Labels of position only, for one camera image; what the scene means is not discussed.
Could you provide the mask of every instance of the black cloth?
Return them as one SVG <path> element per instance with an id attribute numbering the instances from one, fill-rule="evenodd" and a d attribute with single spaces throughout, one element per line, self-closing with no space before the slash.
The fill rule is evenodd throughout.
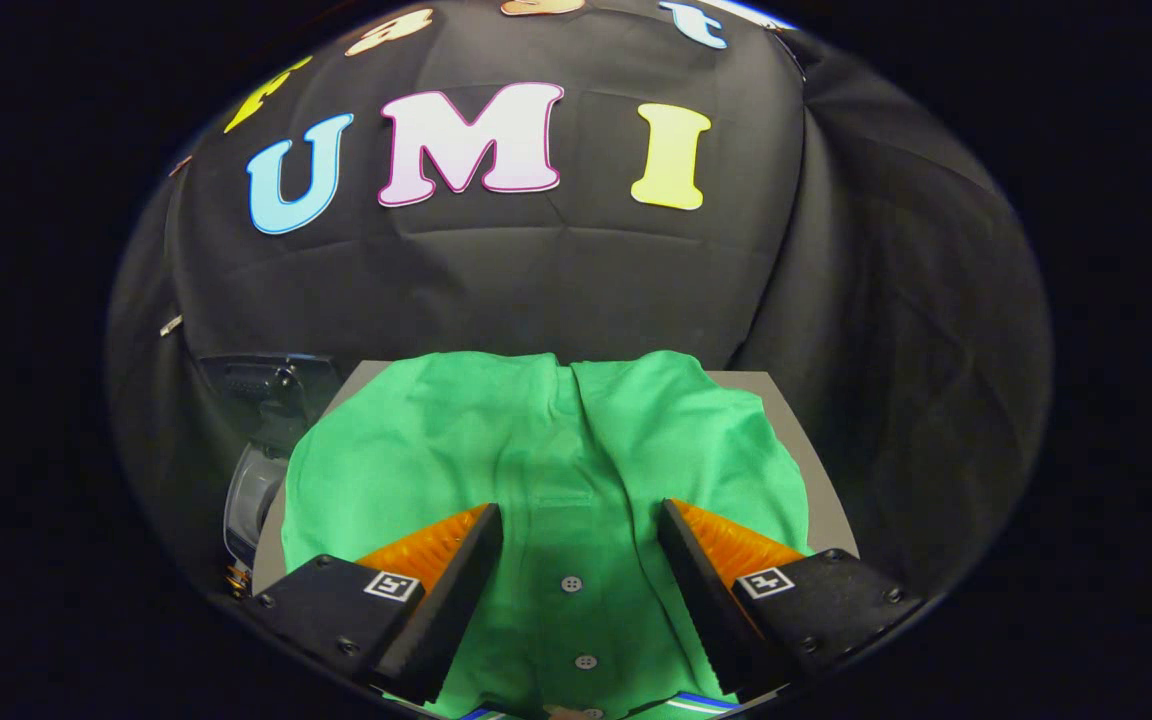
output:
<path id="1" fill-rule="evenodd" d="M 1041 279 L 1007 199 L 926 111 L 797 29 L 714 8 L 727 50 L 654 3 L 591 0 L 505 18 L 430 3 L 433 23 L 365 54 L 385 15 L 314 51 L 233 131 L 225 109 L 147 204 L 109 311 L 108 393 L 128 477 L 189 577 L 219 591 L 223 492 L 242 438 L 198 373 L 250 353 L 396 361 L 435 351 L 631 359 L 668 348 L 705 369 L 765 370 L 817 446 L 861 555 L 937 596 L 979 559 L 1026 483 L 1051 393 Z M 499 88 L 556 83 L 538 194 L 482 187 L 384 209 L 385 103 L 438 90 L 476 118 Z M 698 111 L 700 209 L 632 199 L 636 106 Z M 247 161 L 355 114 L 334 200 L 258 232 Z M 184 321 L 167 338 L 159 328 Z"/>

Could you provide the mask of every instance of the orange letter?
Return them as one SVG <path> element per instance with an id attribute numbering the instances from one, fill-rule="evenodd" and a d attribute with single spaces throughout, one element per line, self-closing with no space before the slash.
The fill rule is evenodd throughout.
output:
<path id="1" fill-rule="evenodd" d="M 356 41 L 353 47 L 344 51 L 344 54 L 347 58 L 353 58 L 359 53 L 366 53 L 367 50 L 380 45 L 381 41 L 397 40 L 399 37 L 407 37 L 412 32 L 419 31 L 419 29 L 429 25 L 430 15 L 433 14 L 434 10 L 425 8 L 424 10 L 407 13 L 401 18 L 389 20 L 382 26 L 371 28 L 362 36 L 359 41 Z"/>
<path id="2" fill-rule="evenodd" d="M 500 3 L 507 15 L 561 15 L 584 8 L 585 0 L 511 0 Z"/>

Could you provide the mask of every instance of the green shirt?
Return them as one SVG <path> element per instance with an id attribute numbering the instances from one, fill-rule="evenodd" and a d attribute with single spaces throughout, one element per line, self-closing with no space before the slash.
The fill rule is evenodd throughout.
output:
<path id="1" fill-rule="evenodd" d="M 426 708 L 616 720 L 680 692 L 735 702 L 657 543 L 666 497 L 810 552 L 803 478 L 761 400 L 717 386 L 694 357 L 426 355 L 389 365 L 301 439 L 285 556 L 288 571 L 324 552 L 362 558 L 495 502 L 502 555 Z"/>

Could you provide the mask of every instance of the yellow letter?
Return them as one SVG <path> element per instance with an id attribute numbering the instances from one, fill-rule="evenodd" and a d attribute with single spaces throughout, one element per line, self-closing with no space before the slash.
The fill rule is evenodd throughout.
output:
<path id="1" fill-rule="evenodd" d="M 279 73 L 278 77 L 266 82 L 265 85 L 257 88 L 256 92 L 252 92 L 247 100 L 243 101 L 241 108 L 238 108 L 238 114 L 234 115 L 233 120 L 229 120 L 229 124 L 225 127 L 225 131 L 232 131 L 232 129 L 236 128 L 238 123 L 243 122 L 243 120 L 251 118 L 257 109 L 260 109 L 262 100 L 264 100 L 265 97 L 270 97 L 271 92 L 278 90 L 278 86 L 283 85 L 283 81 L 287 79 L 289 74 L 291 74 L 291 70 L 305 67 L 305 63 L 312 59 L 314 59 L 314 55 L 310 55 L 306 59 L 301 60 L 300 63 L 293 65 L 291 68 L 287 68 L 282 73 Z"/>
<path id="2" fill-rule="evenodd" d="M 646 119 L 647 167 L 630 195 L 647 205 L 696 210 L 704 196 L 692 184 L 696 174 L 696 142 L 710 129 L 708 118 L 677 105 L 639 105 Z"/>
<path id="3" fill-rule="evenodd" d="M 378 46 L 381 41 L 397 40 L 399 37 L 407 37 L 417 29 L 427 26 L 430 23 L 430 15 L 433 15 L 434 10 L 425 8 L 424 10 L 414 10 L 407 13 L 401 18 L 389 20 L 388 23 L 382 24 L 382 26 L 374 26 L 369 29 L 364 36 L 362 36 L 359 41 L 356 41 L 353 47 L 344 51 L 346 58 L 353 58 L 359 53 L 366 53 L 367 50 Z"/>
<path id="4" fill-rule="evenodd" d="M 561 15 L 584 8 L 585 0 L 511 0 L 500 3 L 507 15 Z"/>

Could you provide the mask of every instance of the blue letter u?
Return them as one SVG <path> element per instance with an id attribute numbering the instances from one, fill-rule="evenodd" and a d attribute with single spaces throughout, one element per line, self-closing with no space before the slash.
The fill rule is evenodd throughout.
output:
<path id="1" fill-rule="evenodd" d="M 300 200 L 283 200 L 283 156 L 291 141 L 275 142 L 247 164 L 252 177 L 252 223 L 265 234 L 294 232 L 319 217 L 332 202 L 340 177 L 340 132 L 353 122 L 353 113 L 323 120 L 305 132 L 312 143 L 310 190 Z"/>

